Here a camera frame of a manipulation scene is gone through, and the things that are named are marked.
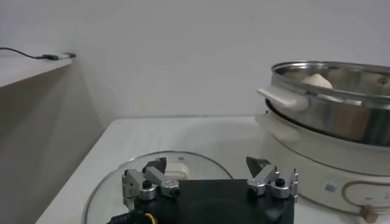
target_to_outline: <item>white cooker base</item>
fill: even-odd
[[[289,149],[313,161],[363,175],[390,177],[390,147],[322,135],[292,124],[271,111],[257,116],[256,121]]]
[[[270,133],[265,134],[263,144],[264,158],[279,169],[297,168],[299,192],[303,196],[356,214],[361,205],[371,205],[379,214],[390,211],[390,177],[351,173],[319,164],[288,149]]]

